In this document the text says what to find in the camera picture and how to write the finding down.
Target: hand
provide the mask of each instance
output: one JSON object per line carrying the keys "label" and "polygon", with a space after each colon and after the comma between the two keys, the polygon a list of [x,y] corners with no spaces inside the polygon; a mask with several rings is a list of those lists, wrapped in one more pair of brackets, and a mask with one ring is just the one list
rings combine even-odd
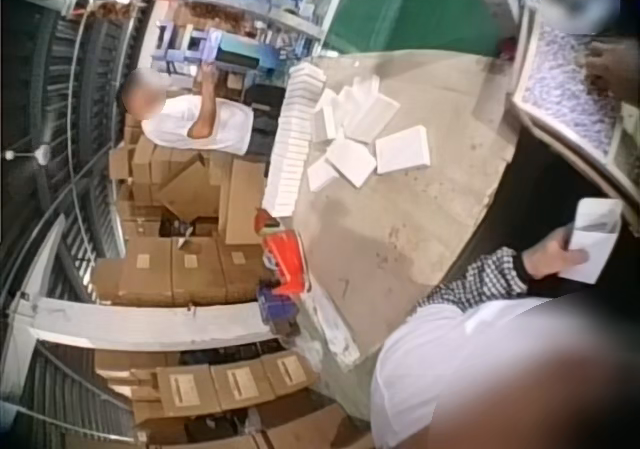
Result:
{"label": "hand", "polygon": [[634,39],[593,42],[585,59],[587,74],[624,102],[638,107],[640,44]]}
{"label": "hand", "polygon": [[570,233],[569,226],[556,229],[541,242],[522,253],[522,262],[531,277],[542,279],[589,260],[587,251],[567,250]]}
{"label": "hand", "polygon": [[218,69],[213,63],[202,64],[202,82],[210,82],[215,85],[218,79]]}

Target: blue item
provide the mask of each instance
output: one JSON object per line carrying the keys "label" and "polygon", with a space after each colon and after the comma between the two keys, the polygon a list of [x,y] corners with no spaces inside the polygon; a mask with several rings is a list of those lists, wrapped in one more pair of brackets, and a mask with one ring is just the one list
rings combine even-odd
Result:
{"label": "blue item", "polygon": [[215,62],[221,69],[232,72],[273,72],[283,66],[278,49],[248,37],[217,29],[199,31],[189,25],[180,47],[175,47],[175,25],[164,21],[159,26],[158,48],[151,56],[154,61],[190,64]]}
{"label": "blue item", "polygon": [[258,305],[262,322],[292,321],[298,315],[298,306],[289,296],[276,296],[271,288],[260,286],[258,289]]}
{"label": "blue item", "polygon": [[269,71],[282,66],[280,51],[275,47],[215,29],[209,31],[202,61],[235,71]]}

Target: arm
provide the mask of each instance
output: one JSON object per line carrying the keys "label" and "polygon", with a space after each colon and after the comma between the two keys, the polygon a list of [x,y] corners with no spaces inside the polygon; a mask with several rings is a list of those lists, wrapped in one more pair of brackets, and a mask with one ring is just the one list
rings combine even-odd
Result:
{"label": "arm", "polygon": [[212,64],[202,66],[202,104],[198,118],[187,132],[187,136],[191,139],[206,139],[213,135],[217,114],[216,75]]}
{"label": "arm", "polygon": [[503,247],[471,264],[460,279],[436,287],[418,307],[451,304],[466,312],[484,302],[526,293],[530,279],[521,256]]}
{"label": "arm", "polygon": [[557,274],[587,261],[585,251],[566,249],[568,239],[569,230],[562,227],[522,254],[503,247],[490,256],[482,256],[460,279],[436,287],[418,303],[418,307],[451,304],[466,312],[485,302],[525,294],[531,280]]}

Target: stack of white envelopes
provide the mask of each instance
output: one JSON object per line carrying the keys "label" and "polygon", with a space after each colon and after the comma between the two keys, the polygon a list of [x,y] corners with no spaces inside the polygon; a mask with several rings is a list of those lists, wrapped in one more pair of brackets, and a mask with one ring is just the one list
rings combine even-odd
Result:
{"label": "stack of white envelopes", "polygon": [[[313,114],[313,141],[328,144],[326,153],[307,169],[312,192],[344,176],[360,188],[378,174],[429,166],[427,130],[415,126],[378,138],[400,104],[381,94],[380,79],[356,78],[339,94],[325,89]],[[369,149],[375,142],[376,157]]]}
{"label": "stack of white envelopes", "polygon": [[306,62],[289,71],[262,201],[273,217],[291,216],[295,209],[309,155],[312,119],[326,80],[322,70]]}
{"label": "stack of white envelopes", "polygon": [[[380,92],[378,76],[355,78],[338,94],[324,88],[324,72],[309,63],[289,76],[262,201],[273,217],[293,215],[305,172],[317,192],[340,176],[360,188],[376,168],[387,174],[431,165],[424,126],[378,137],[400,109]],[[305,169],[310,144],[324,154]]]}

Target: work table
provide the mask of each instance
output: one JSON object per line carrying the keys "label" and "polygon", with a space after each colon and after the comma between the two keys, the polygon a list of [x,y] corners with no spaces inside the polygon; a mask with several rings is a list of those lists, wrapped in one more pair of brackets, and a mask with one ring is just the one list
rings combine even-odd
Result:
{"label": "work table", "polygon": [[[485,214],[517,142],[503,119],[510,66],[446,51],[314,63],[336,92],[355,76],[380,77],[401,104],[381,136],[417,124],[428,132],[429,168],[374,174],[361,189],[343,179],[318,193],[301,187],[293,225],[312,291],[329,296],[362,360],[442,280]],[[307,165],[323,152],[313,146]]]}

